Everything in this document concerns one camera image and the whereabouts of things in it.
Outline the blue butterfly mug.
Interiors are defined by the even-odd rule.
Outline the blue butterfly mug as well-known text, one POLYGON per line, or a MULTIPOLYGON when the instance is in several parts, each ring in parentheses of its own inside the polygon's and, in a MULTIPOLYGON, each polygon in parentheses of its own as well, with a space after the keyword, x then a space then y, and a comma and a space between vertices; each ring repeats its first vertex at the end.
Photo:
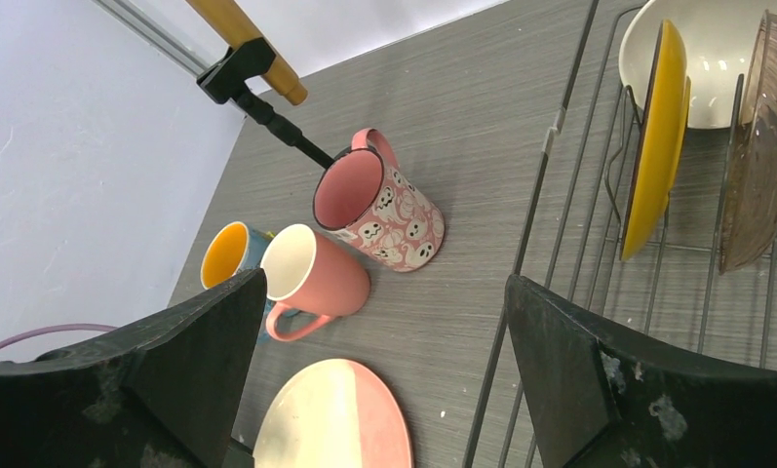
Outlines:
POLYGON ((259 231, 243 221, 233 221, 225 225, 209 244, 200 268, 200 280, 204 289, 212 289, 232 279, 246 270, 262 269, 267 278, 267 291, 264 307, 256 310, 255 301, 250 304, 233 302, 234 308, 243 318, 259 319, 259 331, 256 343, 272 340, 266 324, 270 312, 280 310, 279 319, 292 318, 299 313, 292 307, 279 307, 277 300, 281 295, 280 281, 273 266, 264 265, 264 257, 271 245, 277 247, 279 232, 259 231))

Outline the pink patterned mug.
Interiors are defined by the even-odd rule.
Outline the pink patterned mug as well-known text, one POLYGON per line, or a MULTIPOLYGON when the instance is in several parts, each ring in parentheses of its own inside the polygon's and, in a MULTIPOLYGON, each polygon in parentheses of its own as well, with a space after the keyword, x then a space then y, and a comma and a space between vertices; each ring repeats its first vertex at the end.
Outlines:
POLYGON ((446 235, 443 213, 402 174, 375 128, 356 132, 323 173, 312 211, 333 237, 396 272, 427 265, 446 235))

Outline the white ceramic bowl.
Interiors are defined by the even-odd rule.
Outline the white ceramic bowl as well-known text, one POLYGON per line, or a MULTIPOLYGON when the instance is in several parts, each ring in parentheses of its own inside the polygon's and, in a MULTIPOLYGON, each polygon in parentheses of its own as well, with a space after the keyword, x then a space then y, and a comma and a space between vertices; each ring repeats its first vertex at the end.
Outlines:
POLYGON ((777 14, 777 0, 648 1, 627 28, 619 50, 619 74, 633 88, 637 106, 645 104, 660 23, 669 20, 685 46, 691 80, 687 127, 729 126, 739 75, 749 71, 764 11, 777 14))

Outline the plain pink mug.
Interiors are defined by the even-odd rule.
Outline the plain pink mug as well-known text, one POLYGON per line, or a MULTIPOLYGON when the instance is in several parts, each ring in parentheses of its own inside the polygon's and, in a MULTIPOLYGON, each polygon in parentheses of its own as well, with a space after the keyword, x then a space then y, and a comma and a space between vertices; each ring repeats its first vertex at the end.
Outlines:
POLYGON ((301 339, 336 318, 352 315, 369 298, 370 278, 363 265, 306 224, 292 224, 280 231, 260 267, 266 275, 267 297, 274 302, 265 328, 279 341, 301 339), (291 309, 315 319, 295 331, 278 331, 278 320, 291 309))

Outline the large pink cream plate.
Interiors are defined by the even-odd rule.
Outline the large pink cream plate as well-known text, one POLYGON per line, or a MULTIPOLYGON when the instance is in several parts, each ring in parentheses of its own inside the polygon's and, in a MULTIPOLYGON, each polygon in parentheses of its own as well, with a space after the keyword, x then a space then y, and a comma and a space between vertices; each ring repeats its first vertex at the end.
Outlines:
POLYGON ((366 366, 326 359, 297 372, 268 408, 256 467, 411 467, 409 430, 388 386, 366 366))

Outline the yellow plate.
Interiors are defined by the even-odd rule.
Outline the yellow plate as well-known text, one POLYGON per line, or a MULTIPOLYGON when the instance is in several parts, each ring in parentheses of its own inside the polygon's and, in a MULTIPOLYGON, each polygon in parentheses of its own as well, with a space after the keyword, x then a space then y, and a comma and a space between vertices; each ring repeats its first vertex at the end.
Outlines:
POLYGON ((647 87, 620 259, 637 254, 669 206, 687 126, 691 80, 680 32, 661 21, 647 87))

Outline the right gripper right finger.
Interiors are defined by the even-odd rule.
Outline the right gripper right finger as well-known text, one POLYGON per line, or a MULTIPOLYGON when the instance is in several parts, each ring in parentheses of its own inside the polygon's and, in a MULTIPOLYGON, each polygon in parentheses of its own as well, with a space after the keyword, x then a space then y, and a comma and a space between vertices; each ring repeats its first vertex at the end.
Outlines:
POLYGON ((508 278, 546 467, 777 467, 777 371, 687 351, 508 278))

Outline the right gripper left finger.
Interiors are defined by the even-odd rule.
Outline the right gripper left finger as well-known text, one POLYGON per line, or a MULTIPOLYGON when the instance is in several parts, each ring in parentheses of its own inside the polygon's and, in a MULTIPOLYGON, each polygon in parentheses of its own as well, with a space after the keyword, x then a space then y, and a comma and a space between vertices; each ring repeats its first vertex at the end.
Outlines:
POLYGON ((0 362, 0 467, 251 467, 232 429, 260 269, 25 363, 0 362))

